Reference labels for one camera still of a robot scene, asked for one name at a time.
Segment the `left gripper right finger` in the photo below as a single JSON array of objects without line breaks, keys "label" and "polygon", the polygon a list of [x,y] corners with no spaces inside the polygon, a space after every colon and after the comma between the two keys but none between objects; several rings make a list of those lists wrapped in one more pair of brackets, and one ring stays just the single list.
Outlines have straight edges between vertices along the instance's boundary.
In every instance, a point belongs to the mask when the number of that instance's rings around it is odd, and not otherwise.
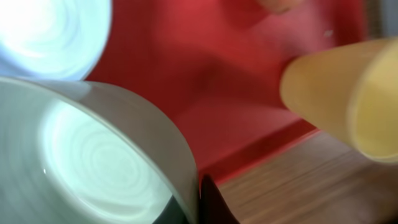
[{"label": "left gripper right finger", "polygon": [[239,224],[209,175],[204,175],[200,186],[199,224]]}]

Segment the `yellow plastic cup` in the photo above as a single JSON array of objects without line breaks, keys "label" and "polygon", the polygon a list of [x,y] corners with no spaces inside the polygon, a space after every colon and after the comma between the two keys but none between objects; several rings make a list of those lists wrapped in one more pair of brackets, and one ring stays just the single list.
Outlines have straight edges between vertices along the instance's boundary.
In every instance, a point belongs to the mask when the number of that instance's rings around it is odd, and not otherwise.
[{"label": "yellow plastic cup", "polygon": [[397,162],[397,38],[294,60],[280,82],[284,105],[378,162]]}]

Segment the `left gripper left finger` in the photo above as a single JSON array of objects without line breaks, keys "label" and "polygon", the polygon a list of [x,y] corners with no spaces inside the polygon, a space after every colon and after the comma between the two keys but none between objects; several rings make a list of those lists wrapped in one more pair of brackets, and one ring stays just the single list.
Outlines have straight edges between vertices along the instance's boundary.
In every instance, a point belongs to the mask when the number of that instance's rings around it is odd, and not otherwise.
[{"label": "left gripper left finger", "polygon": [[152,224],[188,224],[188,220],[180,205],[172,196],[162,213]]}]

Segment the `light blue bowl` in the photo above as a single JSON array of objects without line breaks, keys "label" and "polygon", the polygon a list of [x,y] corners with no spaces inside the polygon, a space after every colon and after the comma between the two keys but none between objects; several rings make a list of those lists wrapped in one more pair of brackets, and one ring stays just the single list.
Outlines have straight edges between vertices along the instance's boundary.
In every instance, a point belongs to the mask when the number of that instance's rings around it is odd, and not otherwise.
[{"label": "light blue bowl", "polygon": [[111,0],[1,0],[1,75],[84,80],[108,41]]}]

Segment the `mint green bowl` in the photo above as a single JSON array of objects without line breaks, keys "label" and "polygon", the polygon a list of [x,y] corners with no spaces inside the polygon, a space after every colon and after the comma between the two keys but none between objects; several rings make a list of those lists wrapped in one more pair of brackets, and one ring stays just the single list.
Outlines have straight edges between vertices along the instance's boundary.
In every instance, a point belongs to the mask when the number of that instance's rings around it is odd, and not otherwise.
[{"label": "mint green bowl", "polygon": [[197,167],[158,107],[100,82],[1,78],[1,223],[198,222]]}]

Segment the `red serving tray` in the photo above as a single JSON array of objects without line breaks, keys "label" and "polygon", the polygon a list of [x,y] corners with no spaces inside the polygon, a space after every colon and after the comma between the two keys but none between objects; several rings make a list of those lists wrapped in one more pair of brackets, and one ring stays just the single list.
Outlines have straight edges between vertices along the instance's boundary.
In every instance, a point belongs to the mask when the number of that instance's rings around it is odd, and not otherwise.
[{"label": "red serving tray", "polygon": [[255,1],[114,0],[89,80],[160,108],[218,182],[316,133],[279,97],[293,58],[365,39],[361,0],[311,0],[281,15]]}]

